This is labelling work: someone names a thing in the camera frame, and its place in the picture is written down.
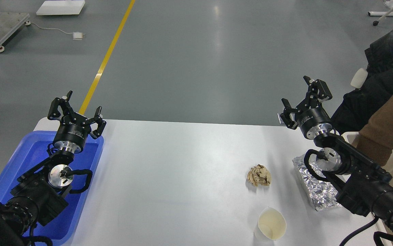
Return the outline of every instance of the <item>aluminum foil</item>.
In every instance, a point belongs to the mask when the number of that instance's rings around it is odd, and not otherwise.
[[[323,182],[315,179],[307,170],[304,165],[304,155],[295,157],[293,160],[295,172],[301,183],[304,183],[304,190],[310,198],[312,206],[315,207],[316,211],[328,209],[330,207],[341,207],[336,201],[337,190],[330,182]],[[313,167],[315,172],[323,176],[321,169],[315,165],[313,158],[310,158],[310,165]]]

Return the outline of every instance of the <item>white cable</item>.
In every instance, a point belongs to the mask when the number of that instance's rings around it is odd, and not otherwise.
[[[73,34],[73,32],[70,32],[70,33],[68,33],[68,32],[65,32],[65,31],[63,31],[63,30],[60,30],[60,29],[58,29],[58,28],[43,28],[43,27],[40,27],[39,25],[37,25],[36,23],[34,23],[34,22],[31,22],[32,24],[34,24],[34,25],[36,25],[38,28],[40,28],[40,29],[43,29],[43,30],[59,30],[59,31],[61,31],[61,32],[63,32],[63,33],[66,33],[66,34]]]

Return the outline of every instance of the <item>caster wheel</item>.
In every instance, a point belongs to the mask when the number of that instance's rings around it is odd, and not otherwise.
[[[3,52],[5,50],[5,47],[0,46],[0,53]]]

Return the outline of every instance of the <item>crumpled paper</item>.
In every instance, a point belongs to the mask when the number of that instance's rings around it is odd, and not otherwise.
[[[304,165],[304,155],[295,157],[293,160],[295,173],[303,183],[304,190],[309,196],[310,202],[315,207],[316,211],[321,211],[330,207],[341,207],[336,201],[337,190],[330,182],[323,182],[315,179]],[[315,165],[313,158],[309,161],[313,170],[320,176],[323,176],[321,169]]]
[[[271,184],[271,180],[271,173],[263,165],[256,165],[248,172],[248,181],[254,186],[258,186],[258,184],[268,186]]]

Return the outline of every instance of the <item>white paper cup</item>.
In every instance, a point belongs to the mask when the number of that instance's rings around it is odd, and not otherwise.
[[[254,236],[261,240],[277,240],[286,232],[286,220],[276,209],[267,207],[260,213]]]

